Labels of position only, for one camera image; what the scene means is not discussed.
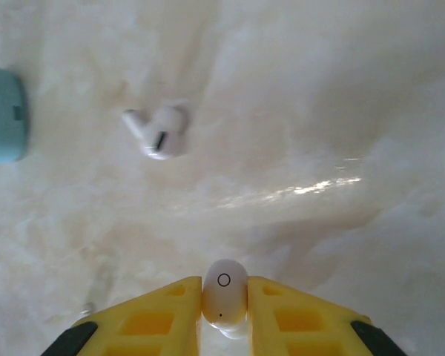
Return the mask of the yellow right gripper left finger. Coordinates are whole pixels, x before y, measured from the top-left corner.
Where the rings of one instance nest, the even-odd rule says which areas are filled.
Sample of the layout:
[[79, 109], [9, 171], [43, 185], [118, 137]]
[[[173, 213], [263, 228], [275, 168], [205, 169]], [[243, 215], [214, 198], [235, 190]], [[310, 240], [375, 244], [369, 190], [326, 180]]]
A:
[[199, 355], [202, 278], [186, 277], [75, 322], [44, 355]]

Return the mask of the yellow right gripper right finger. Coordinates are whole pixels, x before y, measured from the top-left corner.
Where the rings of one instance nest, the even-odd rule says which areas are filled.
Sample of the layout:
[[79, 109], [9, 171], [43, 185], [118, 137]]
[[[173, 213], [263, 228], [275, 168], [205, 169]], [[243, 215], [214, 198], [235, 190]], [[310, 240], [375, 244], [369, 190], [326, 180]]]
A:
[[351, 309], [264, 277], [248, 279], [251, 355], [405, 355]]

